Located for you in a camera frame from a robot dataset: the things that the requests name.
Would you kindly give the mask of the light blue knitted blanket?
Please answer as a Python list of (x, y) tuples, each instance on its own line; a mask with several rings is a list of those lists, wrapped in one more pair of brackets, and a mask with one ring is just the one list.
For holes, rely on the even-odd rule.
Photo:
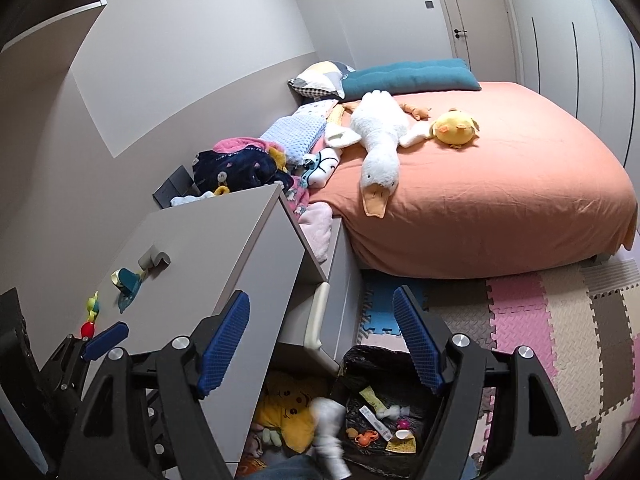
[(292, 115), (277, 119), (260, 138), (280, 145), (288, 166), (300, 166), (324, 135), (329, 114), (337, 103), (328, 99), (304, 104)]

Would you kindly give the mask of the pink cloth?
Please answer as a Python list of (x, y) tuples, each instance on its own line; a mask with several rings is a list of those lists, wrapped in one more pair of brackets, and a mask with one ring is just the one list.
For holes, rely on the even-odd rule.
[(271, 148), (271, 143), (258, 138), (250, 138), (249, 136), (236, 136), (235, 138), (218, 141), (212, 147), (212, 150), (217, 153), (228, 154), (244, 150), (244, 148), (249, 148), (250, 146), (268, 153)]

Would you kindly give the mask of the dark wall socket panel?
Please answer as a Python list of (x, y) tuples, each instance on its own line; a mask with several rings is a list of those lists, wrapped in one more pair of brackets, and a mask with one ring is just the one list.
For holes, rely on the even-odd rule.
[(200, 191), (190, 172), (183, 166), (179, 166), (152, 194), (152, 197), (160, 209), (165, 209), (171, 206), (173, 198), (198, 194)]

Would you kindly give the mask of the teal tape dispenser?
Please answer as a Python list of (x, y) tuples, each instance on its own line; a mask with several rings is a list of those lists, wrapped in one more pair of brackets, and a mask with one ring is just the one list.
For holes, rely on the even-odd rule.
[(118, 289), (117, 307), (120, 313), (124, 313), (134, 302), (147, 275), (145, 270), (134, 272), (127, 268), (120, 268), (112, 273), (112, 284)]

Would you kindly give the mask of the teal long pillow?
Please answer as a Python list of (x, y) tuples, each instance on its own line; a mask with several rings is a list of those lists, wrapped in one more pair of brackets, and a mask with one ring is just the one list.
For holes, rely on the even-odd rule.
[(384, 90), (392, 96), (429, 91), (480, 91), (482, 88), (462, 58), (399, 62), (355, 70), (343, 81), (344, 100), (361, 99)]

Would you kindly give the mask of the navy blue blanket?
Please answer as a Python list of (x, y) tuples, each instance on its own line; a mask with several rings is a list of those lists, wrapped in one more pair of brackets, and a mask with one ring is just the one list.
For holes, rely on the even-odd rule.
[(256, 146), (231, 153), (213, 150), (199, 152), (192, 164), (193, 180), (201, 192), (215, 195), (260, 188), (279, 183), (285, 191), (294, 185), (293, 177)]

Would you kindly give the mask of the door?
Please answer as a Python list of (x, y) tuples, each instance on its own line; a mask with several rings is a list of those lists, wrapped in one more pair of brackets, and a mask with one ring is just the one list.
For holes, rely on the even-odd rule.
[(480, 81), (518, 80), (506, 0), (442, 0), (452, 50)]

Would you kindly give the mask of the white long cardboard box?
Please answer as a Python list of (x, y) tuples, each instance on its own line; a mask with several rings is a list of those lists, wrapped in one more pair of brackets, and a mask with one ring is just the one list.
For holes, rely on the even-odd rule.
[(370, 408), (363, 405), (359, 411), (360, 414), (367, 419), (368, 423), (374, 428), (378, 435), (385, 441), (389, 441), (393, 437), (392, 432), (376, 417)]

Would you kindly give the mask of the yellow bear plush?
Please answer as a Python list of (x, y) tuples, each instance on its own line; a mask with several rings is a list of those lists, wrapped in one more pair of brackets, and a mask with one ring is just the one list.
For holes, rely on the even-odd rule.
[(297, 454), (306, 452), (316, 429), (311, 402), (328, 390), (318, 377), (268, 373), (252, 420), (262, 444), (285, 446)]

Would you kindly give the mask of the white goose plush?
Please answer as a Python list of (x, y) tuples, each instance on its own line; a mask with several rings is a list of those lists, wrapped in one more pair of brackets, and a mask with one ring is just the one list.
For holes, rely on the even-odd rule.
[(345, 104), (334, 108), (324, 143), (334, 150), (359, 144), (367, 152), (361, 166), (360, 195), (364, 213), (385, 216), (387, 203), (399, 183), (398, 148), (411, 148), (428, 137), (428, 107), (401, 103), (385, 90), (366, 93), (352, 107), (350, 123), (342, 124)]

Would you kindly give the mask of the yellow snack bag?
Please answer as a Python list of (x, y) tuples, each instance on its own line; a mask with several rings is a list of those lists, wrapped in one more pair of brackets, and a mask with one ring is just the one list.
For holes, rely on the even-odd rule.
[(387, 406), (375, 394), (372, 387), (363, 388), (359, 394), (360, 396), (363, 397), (363, 399), (367, 402), (367, 404), (370, 404), (372, 406), (373, 411), (375, 411), (375, 414), (377, 414), (378, 417), (385, 416), (387, 412)]

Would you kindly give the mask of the red plastic toy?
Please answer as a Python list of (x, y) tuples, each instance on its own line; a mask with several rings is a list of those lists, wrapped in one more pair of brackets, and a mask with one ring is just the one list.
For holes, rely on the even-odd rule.
[(92, 321), (87, 321), (81, 325), (80, 336), (82, 339), (91, 339), (96, 332), (96, 326)]

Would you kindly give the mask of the bed with orange sheet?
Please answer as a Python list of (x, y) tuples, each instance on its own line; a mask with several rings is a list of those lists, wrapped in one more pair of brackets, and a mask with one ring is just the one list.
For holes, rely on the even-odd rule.
[(343, 221), (370, 269), (412, 278), (491, 278), (555, 268), (634, 244), (637, 199), (616, 156), (582, 122), (514, 82), (409, 94), (433, 115), (457, 108), (480, 125), (465, 148), (400, 150), (383, 218), (362, 208), (363, 149), (344, 151), (312, 194)]

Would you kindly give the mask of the grey dresser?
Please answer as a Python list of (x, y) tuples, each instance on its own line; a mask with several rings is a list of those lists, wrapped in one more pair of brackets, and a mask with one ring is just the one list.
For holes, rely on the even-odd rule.
[(122, 321), (131, 353), (162, 348), (218, 313), (235, 290), (250, 297), (250, 319), (221, 386), (203, 412), (229, 470), (238, 468), (262, 383), (271, 363), (303, 373), (333, 374), (356, 342), (361, 278), (340, 219), (328, 256), (314, 258), (275, 185), (149, 214), (129, 235), (109, 271), (135, 269), (151, 247), (170, 258), (149, 275), (128, 308), (104, 275), (99, 328)]

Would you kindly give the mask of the white cloth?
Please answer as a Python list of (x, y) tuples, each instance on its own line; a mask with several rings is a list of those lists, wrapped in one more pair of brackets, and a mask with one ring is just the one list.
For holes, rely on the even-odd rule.
[(343, 458), (341, 440), (338, 438), (346, 408), (331, 399), (315, 398), (309, 411), (314, 419), (314, 452), (323, 468), (333, 480), (349, 479), (352, 473)]

